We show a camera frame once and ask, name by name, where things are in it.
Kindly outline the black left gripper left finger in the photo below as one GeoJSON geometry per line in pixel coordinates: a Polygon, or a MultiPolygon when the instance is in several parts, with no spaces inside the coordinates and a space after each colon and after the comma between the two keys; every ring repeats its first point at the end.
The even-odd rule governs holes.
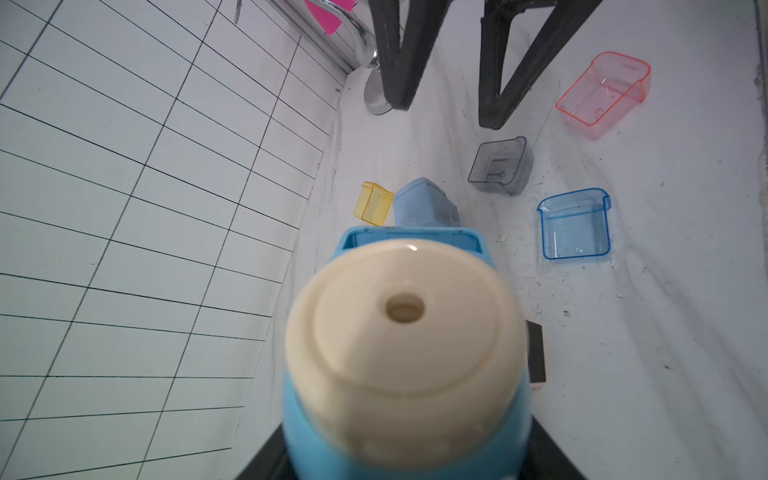
{"type": "Polygon", "coordinates": [[[288,480],[288,451],[279,425],[237,480],[288,480]]]}

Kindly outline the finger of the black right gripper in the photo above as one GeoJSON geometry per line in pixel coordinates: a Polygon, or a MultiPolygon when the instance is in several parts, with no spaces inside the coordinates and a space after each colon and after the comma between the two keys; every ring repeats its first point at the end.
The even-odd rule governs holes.
{"type": "Polygon", "coordinates": [[[400,30],[399,1],[369,1],[384,95],[394,109],[410,108],[450,4],[410,1],[400,30]]]}
{"type": "Polygon", "coordinates": [[[601,4],[600,0],[487,1],[481,19],[479,126],[499,130],[545,68],[601,4]],[[530,9],[549,8],[546,21],[507,83],[502,82],[512,21],[530,9]]]}

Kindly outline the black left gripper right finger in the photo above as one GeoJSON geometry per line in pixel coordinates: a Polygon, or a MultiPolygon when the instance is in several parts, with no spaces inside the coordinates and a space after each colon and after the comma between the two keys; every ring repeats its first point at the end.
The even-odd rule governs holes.
{"type": "Polygon", "coordinates": [[[586,480],[536,418],[529,438],[527,480],[586,480]]]}

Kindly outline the clear blue sharpener tray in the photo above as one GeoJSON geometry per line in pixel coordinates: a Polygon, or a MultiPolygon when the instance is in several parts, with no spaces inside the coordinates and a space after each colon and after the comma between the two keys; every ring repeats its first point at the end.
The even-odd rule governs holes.
{"type": "Polygon", "coordinates": [[[610,195],[601,188],[558,194],[542,200],[542,252],[547,260],[570,260],[607,255],[611,250],[608,211],[610,195]]]}

